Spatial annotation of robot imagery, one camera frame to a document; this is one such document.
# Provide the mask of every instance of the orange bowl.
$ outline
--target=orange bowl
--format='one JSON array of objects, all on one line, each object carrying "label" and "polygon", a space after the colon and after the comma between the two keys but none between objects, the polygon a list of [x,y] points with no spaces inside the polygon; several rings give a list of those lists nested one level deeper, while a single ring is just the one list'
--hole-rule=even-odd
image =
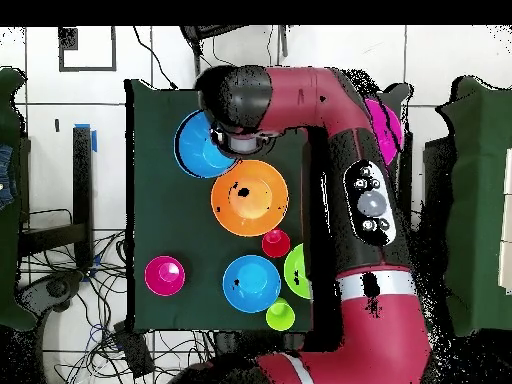
[{"label": "orange bowl", "polygon": [[215,217],[226,230],[242,237],[260,236],[283,220],[288,187],[273,166],[244,160],[217,178],[211,202]]}]

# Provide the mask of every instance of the black chair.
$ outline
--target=black chair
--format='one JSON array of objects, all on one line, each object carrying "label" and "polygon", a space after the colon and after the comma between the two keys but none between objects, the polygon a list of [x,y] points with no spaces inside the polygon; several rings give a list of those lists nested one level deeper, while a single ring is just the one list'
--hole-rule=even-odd
[{"label": "black chair", "polygon": [[[226,34],[235,29],[242,28],[247,25],[203,25],[203,26],[180,26],[181,33],[194,52],[194,62],[196,76],[201,73],[200,57],[203,52],[201,50],[201,41],[207,38],[216,37]],[[283,56],[288,56],[288,43],[286,40],[286,25],[278,25],[279,42],[282,45]]]}]

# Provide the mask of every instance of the green tablecloth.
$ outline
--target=green tablecloth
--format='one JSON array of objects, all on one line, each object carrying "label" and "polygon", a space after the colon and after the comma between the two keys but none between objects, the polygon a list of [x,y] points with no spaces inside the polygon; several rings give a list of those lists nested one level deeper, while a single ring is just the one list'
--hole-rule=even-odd
[{"label": "green tablecloth", "polygon": [[506,151],[512,147],[512,91],[487,88],[472,77],[439,108],[453,128],[448,307],[458,336],[481,328],[512,330],[512,296],[498,286]]},{"label": "green tablecloth", "polygon": [[[24,77],[16,69],[0,68],[0,144],[13,148],[11,166],[14,167],[18,191],[21,188],[20,118],[11,105],[11,98],[24,83]],[[24,331],[32,329],[36,320],[14,300],[20,211],[19,193],[13,203],[0,210],[0,324]]]},{"label": "green tablecloth", "polygon": [[[229,305],[222,291],[228,265],[242,255],[264,256],[262,237],[238,237],[225,230],[210,206],[215,179],[185,174],[174,157],[173,138],[182,122],[198,109],[195,91],[156,91],[132,81],[135,114],[135,328],[268,329],[265,313],[246,314]],[[262,160],[274,166],[288,185],[290,203],[280,228],[292,247],[302,243],[300,170],[302,133],[288,132]],[[186,282],[174,296],[160,297],[144,282],[144,269],[159,255],[178,259]],[[311,328],[311,307],[284,281],[284,258],[271,260],[282,279],[281,297],[295,310],[290,331]]]}]

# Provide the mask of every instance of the blue bowl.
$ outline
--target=blue bowl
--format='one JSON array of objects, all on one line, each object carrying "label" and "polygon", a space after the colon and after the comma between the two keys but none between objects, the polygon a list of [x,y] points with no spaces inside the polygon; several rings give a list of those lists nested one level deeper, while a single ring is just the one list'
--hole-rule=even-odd
[{"label": "blue bowl", "polygon": [[281,277],[267,259],[241,256],[226,269],[222,288],[231,306],[252,314],[268,309],[276,301],[281,291]]},{"label": "blue bowl", "polygon": [[215,178],[235,164],[225,157],[210,137],[211,125],[203,111],[196,110],[180,124],[174,136],[174,156],[180,168],[197,178]]}]

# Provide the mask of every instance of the red cup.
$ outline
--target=red cup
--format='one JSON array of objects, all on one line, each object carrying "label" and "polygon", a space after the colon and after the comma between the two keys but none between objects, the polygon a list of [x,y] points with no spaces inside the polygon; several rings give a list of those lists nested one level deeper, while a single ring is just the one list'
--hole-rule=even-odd
[{"label": "red cup", "polygon": [[263,236],[261,247],[267,256],[280,258],[290,250],[290,237],[284,231],[275,228]]}]

